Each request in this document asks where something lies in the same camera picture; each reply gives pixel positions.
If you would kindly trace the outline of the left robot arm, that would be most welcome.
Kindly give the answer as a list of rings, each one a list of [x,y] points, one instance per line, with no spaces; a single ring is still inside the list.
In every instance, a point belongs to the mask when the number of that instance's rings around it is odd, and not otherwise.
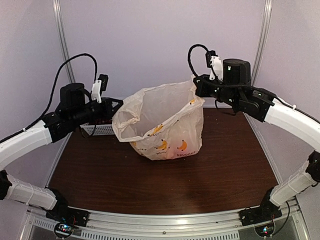
[[[82,83],[70,83],[60,89],[60,102],[54,112],[46,113],[34,124],[0,142],[0,198],[52,211],[61,222],[72,218],[63,197],[48,188],[21,181],[5,168],[13,161],[42,146],[56,143],[81,125],[100,119],[110,120],[123,105],[120,99],[102,97],[106,90],[102,80],[91,91]]]

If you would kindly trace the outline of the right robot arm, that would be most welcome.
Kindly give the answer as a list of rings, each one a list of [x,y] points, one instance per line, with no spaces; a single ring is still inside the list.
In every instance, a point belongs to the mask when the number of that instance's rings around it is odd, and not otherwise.
[[[233,112],[243,112],[252,118],[279,127],[303,140],[313,148],[307,161],[283,183],[271,188],[256,210],[259,220],[268,220],[279,207],[308,187],[320,182],[320,122],[275,93],[251,83],[248,61],[213,56],[207,61],[210,74],[193,71],[196,95],[215,98],[231,106]]]

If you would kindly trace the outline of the banana print plastic bag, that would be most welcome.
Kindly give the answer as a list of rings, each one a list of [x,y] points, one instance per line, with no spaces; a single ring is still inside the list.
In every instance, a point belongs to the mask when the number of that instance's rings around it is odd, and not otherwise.
[[[152,161],[178,149],[178,158],[196,155],[202,147],[204,99],[192,80],[143,88],[124,99],[112,118],[117,139]]]

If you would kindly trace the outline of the dark red grape bunch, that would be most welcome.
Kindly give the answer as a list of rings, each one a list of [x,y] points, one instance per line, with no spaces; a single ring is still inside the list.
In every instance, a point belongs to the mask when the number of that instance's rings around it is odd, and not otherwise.
[[[97,121],[97,125],[110,125],[112,124],[112,120],[99,120]]]

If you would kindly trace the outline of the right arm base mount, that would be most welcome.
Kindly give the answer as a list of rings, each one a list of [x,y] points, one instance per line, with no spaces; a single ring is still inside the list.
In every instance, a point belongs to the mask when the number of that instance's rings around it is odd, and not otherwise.
[[[257,207],[247,207],[239,211],[238,214],[243,226],[272,221],[282,216],[280,208],[272,203],[261,204]]]

